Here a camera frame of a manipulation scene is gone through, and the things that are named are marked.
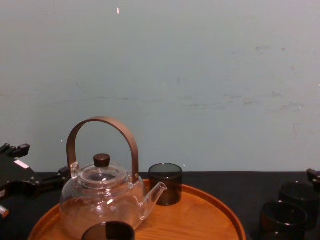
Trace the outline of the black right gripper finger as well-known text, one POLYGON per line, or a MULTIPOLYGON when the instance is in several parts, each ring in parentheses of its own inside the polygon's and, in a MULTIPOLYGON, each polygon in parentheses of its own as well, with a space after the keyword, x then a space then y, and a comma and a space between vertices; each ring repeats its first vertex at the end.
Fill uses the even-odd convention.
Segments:
POLYGON ((320 192, 320 172, 313 170, 311 168, 307 169, 307 178, 310 183, 312 183, 314 190, 320 192))

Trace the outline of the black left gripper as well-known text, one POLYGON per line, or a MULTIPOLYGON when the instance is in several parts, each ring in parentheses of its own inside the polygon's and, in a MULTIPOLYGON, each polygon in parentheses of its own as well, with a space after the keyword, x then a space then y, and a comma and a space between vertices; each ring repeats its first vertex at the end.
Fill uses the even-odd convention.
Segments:
POLYGON ((47 192, 62 190, 71 179, 70 169, 65 166, 58 172, 35 173, 27 164, 15 158, 29 154, 30 145, 13 146, 5 143, 0 147, 0 200, 12 196, 36 198, 47 192))

